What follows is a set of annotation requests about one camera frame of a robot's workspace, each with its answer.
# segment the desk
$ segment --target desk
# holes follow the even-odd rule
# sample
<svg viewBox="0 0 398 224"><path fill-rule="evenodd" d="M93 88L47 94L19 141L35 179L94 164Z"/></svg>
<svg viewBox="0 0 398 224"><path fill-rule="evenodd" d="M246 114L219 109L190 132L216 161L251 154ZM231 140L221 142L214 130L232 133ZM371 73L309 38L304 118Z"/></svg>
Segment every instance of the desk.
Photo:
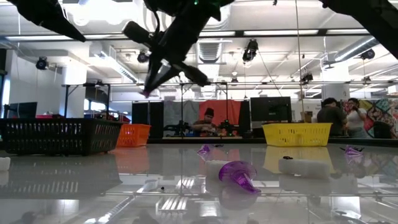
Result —
<svg viewBox="0 0 398 224"><path fill-rule="evenodd" d="M218 137L163 137L163 139L191 139L191 140L215 140L215 139L242 139L242 136L218 136Z"/></svg>

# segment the purple plastic object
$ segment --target purple plastic object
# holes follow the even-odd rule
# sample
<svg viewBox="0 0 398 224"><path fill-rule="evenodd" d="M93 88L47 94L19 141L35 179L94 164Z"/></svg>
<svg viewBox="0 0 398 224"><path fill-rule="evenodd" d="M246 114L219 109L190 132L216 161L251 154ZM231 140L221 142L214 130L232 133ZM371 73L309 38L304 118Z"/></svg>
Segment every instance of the purple plastic object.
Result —
<svg viewBox="0 0 398 224"><path fill-rule="evenodd" d="M201 148L199 149L199 151L197 152L198 155L204 160L204 161L208 161L210 160L210 147L209 145L202 145Z"/></svg>
<svg viewBox="0 0 398 224"><path fill-rule="evenodd" d="M357 149L355 149L352 146L347 146L346 147L346 155L347 156L362 156L363 152L358 151Z"/></svg>
<svg viewBox="0 0 398 224"><path fill-rule="evenodd" d="M225 164L220 172L218 178L220 181L235 182L244 190L252 194L259 193L261 190L253 186L251 180L257 176L257 170L248 162L233 161Z"/></svg>

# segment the person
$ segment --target person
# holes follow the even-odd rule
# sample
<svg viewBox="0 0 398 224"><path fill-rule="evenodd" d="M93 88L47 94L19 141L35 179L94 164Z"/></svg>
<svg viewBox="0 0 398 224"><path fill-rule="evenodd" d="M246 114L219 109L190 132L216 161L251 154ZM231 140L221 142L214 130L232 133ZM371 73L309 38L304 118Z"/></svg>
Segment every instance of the person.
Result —
<svg viewBox="0 0 398 224"><path fill-rule="evenodd" d="M327 98L323 102L325 106L318 112L319 123L333 123L330 128L330 136L343 136L344 126L347 123L346 115L337 107L337 100Z"/></svg>
<svg viewBox="0 0 398 224"><path fill-rule="evenodd" d="M368 138L364 128L366 110L359 108L359 100L351 98L348 100L347 132L352 138Z"/></svg>
<svg viewBox="0 0 398 224"><path fill-rule="evenodd" d="M205 119L196 121L192 125L193 133L195 136L200 136L202 133L215 133L216 125L213 124L214 110L207 108L205 112Z"/></svg>

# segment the woman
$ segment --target woman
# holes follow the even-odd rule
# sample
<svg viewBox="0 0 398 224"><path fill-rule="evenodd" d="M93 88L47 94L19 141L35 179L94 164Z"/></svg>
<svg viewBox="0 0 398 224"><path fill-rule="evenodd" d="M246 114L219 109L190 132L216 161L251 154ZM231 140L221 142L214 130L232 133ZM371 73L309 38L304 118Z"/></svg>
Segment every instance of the woman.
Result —
<svg viewBox="0 0 398 224"><path fill-rule="evenodd" d="M366 110L359 108L359 101L356 98L348 100L347 132L351 138L368 138L364 129Z"/></svg>

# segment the black cable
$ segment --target black cable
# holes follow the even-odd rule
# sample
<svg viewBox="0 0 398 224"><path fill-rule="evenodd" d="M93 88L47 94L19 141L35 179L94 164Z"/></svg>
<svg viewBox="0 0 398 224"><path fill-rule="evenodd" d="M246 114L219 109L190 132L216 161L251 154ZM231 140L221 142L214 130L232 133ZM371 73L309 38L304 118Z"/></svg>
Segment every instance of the black cable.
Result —
<svg viewBox="0 0 398 224"><path fill-rule="evenodd" d="M155 37L156 37L157 34L159 34L159 32L160 32L160 19L159 19L159 15L156 13L156 11L154 11L154 14L155 14L155 19L156 19L156 23L157 23L156 30L155 30Z"/></svg>
<svg viewBox="0 0 398 224"><path fill-rule="evenodd" d="M264 59L262 58L260 49L257 49L257 50L259 51L259 55L260 55L262 64L265 66L265 68L266 68L266 70L267 70L267 73L268 73L268 75L269 75L269 78L271 79L271 82L274 84L275 88L278 90L279 95L282 96L282 94L280 93L280 91L279 91L279 89L278 89L278 86L275 84L274 80L272 79L271 73L269 73L269 70L268 70L268 68L267 68L267 65L266 65Z"/></svg>

